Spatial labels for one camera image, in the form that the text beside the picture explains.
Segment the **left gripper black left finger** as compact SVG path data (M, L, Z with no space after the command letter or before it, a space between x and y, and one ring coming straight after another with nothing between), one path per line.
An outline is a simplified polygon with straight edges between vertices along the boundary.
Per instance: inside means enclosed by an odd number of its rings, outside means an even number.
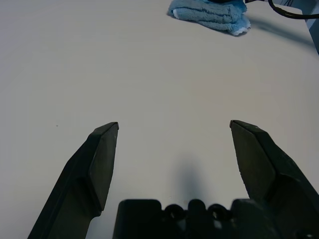
M65 164L30 234L30 239L84 239L103 212L113 176L119 124L89 134Z

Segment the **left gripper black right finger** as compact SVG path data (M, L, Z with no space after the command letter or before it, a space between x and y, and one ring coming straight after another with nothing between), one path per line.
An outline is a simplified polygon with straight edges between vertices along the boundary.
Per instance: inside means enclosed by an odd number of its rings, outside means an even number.
M270 135L240 120L230 122L237 164L249 198L264 203L285 239L319 237L319 195Z

